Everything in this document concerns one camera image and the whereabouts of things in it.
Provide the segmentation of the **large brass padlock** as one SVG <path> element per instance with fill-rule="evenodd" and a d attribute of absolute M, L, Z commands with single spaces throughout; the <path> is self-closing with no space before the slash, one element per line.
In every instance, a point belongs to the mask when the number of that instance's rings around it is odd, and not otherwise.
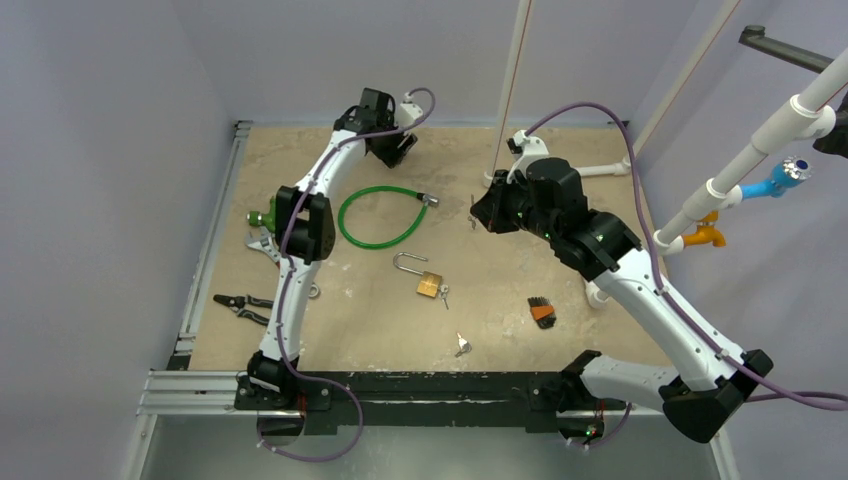
<path fill-rule="evenodd" d="M 428 262 L 428 259 L 419 256 L 416 254 L 408 253 L 408 252 L 398 252 L 393 256 L 393 265 L 400 271 L 407 272 L 419 277 L 418 284 L 416 286 L 416 293 L 421 296 L 425 296 L 428 298 L 438 298 L 443 295 L 443 277 L 439 274 L 426 271 L 426 270 L 417 270 L 411 267 L 405 266 L 402 264 L 402 260 L 406 259 L 414 259 L 421 262 Z"/>

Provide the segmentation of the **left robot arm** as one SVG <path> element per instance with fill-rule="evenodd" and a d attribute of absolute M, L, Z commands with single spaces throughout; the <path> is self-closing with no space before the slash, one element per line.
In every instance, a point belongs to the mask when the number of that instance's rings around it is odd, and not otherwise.
<path fill-rule="evenodd" d="M 309 290 L 335 245 L 331 199 L 353 167 L 373 154 L 387 167 L 398 165 L 417 138 L 413 128 L 431 114 L 413 100 L 416 89 L 397 100 L 366 88 L 358 104 L 333 124 L 328 144 L 308 172 L 275 197 L 274 240 L 281 255 L 271 317 L 258 351 L 246 368 L 250 388 L 272 408 L 297 399 L 302 374 L 296 369 Z"/>

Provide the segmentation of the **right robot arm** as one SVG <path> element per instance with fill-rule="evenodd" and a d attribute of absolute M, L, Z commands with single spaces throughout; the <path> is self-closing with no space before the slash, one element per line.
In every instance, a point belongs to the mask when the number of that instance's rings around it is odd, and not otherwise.
<path fill-rule="evenodd" d="M 499 170 L 470 214 L 490 233 L 519 230 L 548 243 L 565 266 L 594 283 L 634 318 L 671 360 L 669 368 L 586 350 L 562 371 L 562 406 L 618 400 L 664 414 L 698 443 L 709 442 L 756 388 L 744 368 L 764 376 L 773 362 L 743 350 L 711 327 L 662 275 L 616 215 L 592 209 L 581 177 L 561 158 L 531 163 L 517 179 Z"/>

